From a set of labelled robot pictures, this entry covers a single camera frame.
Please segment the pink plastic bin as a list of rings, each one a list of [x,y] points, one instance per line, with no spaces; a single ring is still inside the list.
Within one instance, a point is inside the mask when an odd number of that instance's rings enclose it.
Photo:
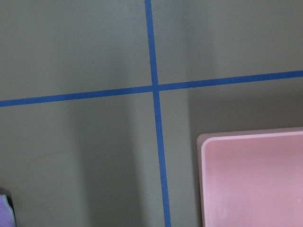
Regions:
[[[204,227],[300,227],[303,130],[206,133],[196,140]]]

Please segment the purple cloth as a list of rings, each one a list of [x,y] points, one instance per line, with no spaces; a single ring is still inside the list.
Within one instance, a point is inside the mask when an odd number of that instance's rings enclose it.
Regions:
[[[0,195],[0,227],[16,227],[14,212],[5,194]]]

